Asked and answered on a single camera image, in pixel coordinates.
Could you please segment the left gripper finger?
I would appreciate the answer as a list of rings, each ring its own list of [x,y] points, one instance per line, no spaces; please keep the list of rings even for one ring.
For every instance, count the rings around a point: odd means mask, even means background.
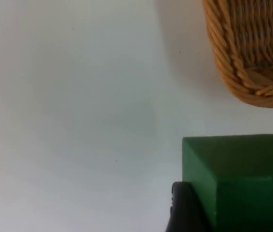
[[[189,182],[172,184],[172,205],[166,232],[209,232],[200,200]]]

